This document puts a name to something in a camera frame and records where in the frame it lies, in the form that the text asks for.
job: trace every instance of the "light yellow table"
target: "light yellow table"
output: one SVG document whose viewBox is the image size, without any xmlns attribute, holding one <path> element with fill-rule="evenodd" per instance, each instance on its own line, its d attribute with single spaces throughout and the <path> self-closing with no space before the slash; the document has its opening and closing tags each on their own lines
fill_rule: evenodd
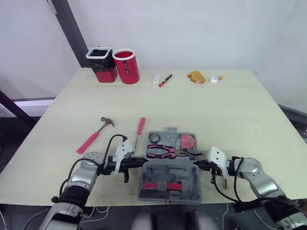
<svg viewBox="0 0 307 230">
<path fill-rule="evenodd" d="M 111 118 L 88 151 L 104 153 L 112 135 L 135 141 L 140 117 L 146 117 L 136 155 L 142 156 L 149 131 L 195 133 L 199 151 L 215 146 L 228 157 L 258 159 L 290 198 L 307 197 L 307 146 L 290 122 L 249 70 L 203 70 L 209 76 L 227 75 L 218 83 L 194 84 L 190 70 L 141 70 L 141 79 L 125 85 L 98 83 L 91 69 L 80 69 L 56 97 L 43 117 L 0 175 L 0 203 L 52 205 L 69 169 L 80 158 L 75 151 Z M 159 89 L 152 87 L 154 74 L 173 77 Z M 109 154 L 114 155 L 120 138 Z M 88 206 L 145 205 L 137 199 L 141 169 L 130 169 L 130 181 L 122 174 L 99 176 Z M 211 173 L 201 172 L 203 203 L 228 202 L 210 184 Z M 255 198 L 249 184 L 238 180 L 243 200 Z M 234 197 L 233 188 L 226 191 Z"/>
</svg>

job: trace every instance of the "pink-handled pliers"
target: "pink-handled pliers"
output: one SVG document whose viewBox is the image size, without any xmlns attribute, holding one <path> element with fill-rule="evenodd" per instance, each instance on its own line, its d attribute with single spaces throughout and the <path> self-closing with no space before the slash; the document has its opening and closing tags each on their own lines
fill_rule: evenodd
<svg viewBox="0 0 307 230">
<path fill-rule="evenodd" d="M 147 158 L 174 159 L 175 157 L 186 157 L 186 156 L 189 155 L 189 153 L 187 151 L 176 150 L 174 147 L 166 146 L 166 145 L 149 145 L 148 149 L 161 149 L 161 150 L 166 150 L 168 152 L 163 153 L 163 154 L 148 153 Z"/>
</svg>

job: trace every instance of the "red cylindrical container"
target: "red cylindrical container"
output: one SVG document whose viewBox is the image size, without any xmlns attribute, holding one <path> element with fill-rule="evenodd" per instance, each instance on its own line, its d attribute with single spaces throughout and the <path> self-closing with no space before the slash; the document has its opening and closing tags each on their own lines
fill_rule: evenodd
<svg viewBox="0 0 307 230">
<path fill-rule="evenodd" d="M 140 79 L 135 53 L 132 49 L 119 49 L 112 54 L 120 79 L 125 84 L 137 83 Z"/>
<path fill-rule="evenodd" d="M 105 54 L 103 56 L 92 56 L 94 50 L 105 51 Z M 117 71 L 111 53 L 111 48 L 97 46 L 86 54 L 86 58 L 89 59 L 91 68 L 99 82 L 115 82 Z"/>
</svg>

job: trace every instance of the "red-handled screwdriver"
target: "red-handled screwdriver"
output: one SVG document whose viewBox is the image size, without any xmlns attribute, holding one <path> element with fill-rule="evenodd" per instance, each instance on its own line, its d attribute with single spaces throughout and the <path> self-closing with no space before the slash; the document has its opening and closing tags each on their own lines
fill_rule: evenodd
<svg viewBox="0 0 307 230">
<path fill-rule="evenodd" d="M 139 123 L 138 131 L 136 132 L 138 136 L 136 138 L 136 142 L 135 142 L 135 146 L 134 146 L 135 149 L 136 149 L 136 146 L 138 144 L 139 136 L 142 134 L 144 124 L 145 124 L 145 117 L 142 117 L 141 120 L 140 120 L 140 123 Z"/>
</svg>

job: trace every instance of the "white wall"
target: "white wall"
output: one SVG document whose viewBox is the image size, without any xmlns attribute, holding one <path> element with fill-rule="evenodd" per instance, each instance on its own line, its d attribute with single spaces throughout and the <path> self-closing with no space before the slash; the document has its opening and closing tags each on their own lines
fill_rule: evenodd
<svg viewBox="0 0 307 230">
<path fill-rule="evenodd" d="M 298 1 L 258 76 L 277 103 L 307 113 L 306 0 Z"/>
<path fill-rule="evenodd" d="M 11 99 L 54 97 L 80 65 L 45 0 L 2 0 L 0 90 Z"/>
<path fill-rule="evenodd" d="M 257 70 L 291 0 L 69 0 L 88 47 L 132 47 L 141 68 Z"/>
<path fill-rule="evenodd" d="M 278 103 L 303 112 L 306 2 L 69 0 L 88 47 L 133 48 L 140 68 L 251 69 Z"/>
<path fill-rule="evenodd" d="M 69 0 L 88 47 L 131 47 L 140 68 L 251 69 L 307 112 L 305 0 Z M 44 0 L 2 0 L 0 90 L 56 96 L 80 67 Z"/>
</svg>

